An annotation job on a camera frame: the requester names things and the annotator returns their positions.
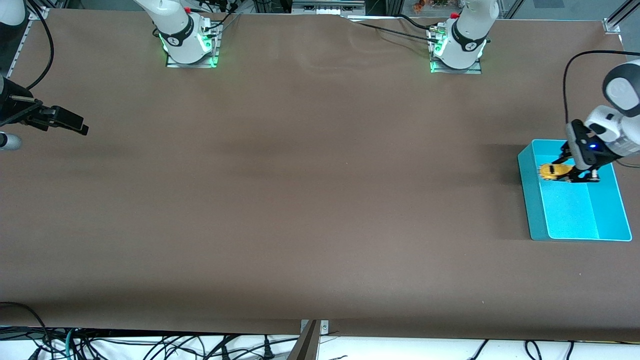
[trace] blue plastic bin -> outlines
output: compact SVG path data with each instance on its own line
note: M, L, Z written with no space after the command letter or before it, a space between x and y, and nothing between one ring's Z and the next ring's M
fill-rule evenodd
M533 140L518 155L522 190L533 240L631 241L613 165L598 171L599 183L545 181L540 165L560 155L564 140Z

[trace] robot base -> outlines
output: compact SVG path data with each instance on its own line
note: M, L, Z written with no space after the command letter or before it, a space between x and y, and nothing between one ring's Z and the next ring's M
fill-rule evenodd
M443 34L441 31L438 31L439 29L442 29L442 27L438 25L438 27L435 27L433 29L435 31L427 30L427 38L434 38L439 41L437 43L434 43L434 42L429 43L429 57L430 57L431 72L444 72L447 74L482 74L480 59L476 60L476 62L473 65L471 65L469 68L460 70L460 69L453 69L448 67L440 58L434 55L434 52L436 51L436 47L440 46L441 45L440 42L442 41Z
M194 63L184 64L184 63L179 63L175 61L171 56L169 56L169 53L166 51L166 48L165 48L164 51L167 53L166 67L185 67L185 68L196 68L196 69L209 69L209 68L217 67L218 58L220 57L220 44L222 39L223 27L224 25L220 24L216 28L211 29L206 33L206 35L211 36L211 38L205 39L204 42L205 42L205 45L207 45L206 44L207 42L211 43L211 52L205 54L205 56L203 56L200 60Z

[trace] blue bin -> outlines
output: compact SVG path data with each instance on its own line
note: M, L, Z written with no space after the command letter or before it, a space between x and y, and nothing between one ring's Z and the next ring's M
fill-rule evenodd
M533 140L518 155L522 190L533 240L631 241L613 165L598 171L599 183L545 181L540 165L561 153L564 140Z

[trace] white floor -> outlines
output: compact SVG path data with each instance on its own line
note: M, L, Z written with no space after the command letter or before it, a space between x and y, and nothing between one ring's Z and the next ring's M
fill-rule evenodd
M269 337L271 341L291 338L289 335L276 335ZM228 345L228 351L238 348L252 348L263 344L264 337L241 336ZM120 338L123 341L148 341L156 343L158 337L149 338ZM203 341L206 351L221 340L221 336L205 336ZM482 340L438 340L438 339L401 339L401 338L354 338L323 336L318 350L318 360L336 360L344 357L345 360L393 360L393 359L421 359L421 360L467 360L471 358ZM107 342L95 342L100 353L108 360L140 360L151 349L149 346L115 345ZM291 351L294 341L272 345L272 351L278 355L277 360L285 359ZM64 344L56 344L59 349L64 349ZM569 344L566 342L538 341L540 352L544 360L565 360ZM203 354L201 344L193 340L186 347ZM25 360L36 349L30 340L0 341L0 360ZM231 359L242 352L231 353ZM49 354L41 353L39 359L50 359ZM156 360L164 358L159 354ZM193 354L176 352L168 359L192 360ZM241 359L258 359L257 356L248 354ZM636 360L640 359L640 345L622 345L605 343L576 343L570 360ZM491 340L487 343L478 360L528 360L524 350L523 341Z

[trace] brown table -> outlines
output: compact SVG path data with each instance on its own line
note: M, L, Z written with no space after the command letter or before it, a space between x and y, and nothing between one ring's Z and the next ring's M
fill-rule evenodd
M34 94L90 133L12 125L24 145L0 154L1 297L48 325L640 337L640 241L530 240L516 162L563 137L567 60L621 48L599 22L498 21L481 76L431 74L420 40L335 16L243 15L196 70L164 67L143 12L48 22ZM47 55L35 24L12 79ZM575 62L572 117L624 61ZM640 229L640 172L616 170Z

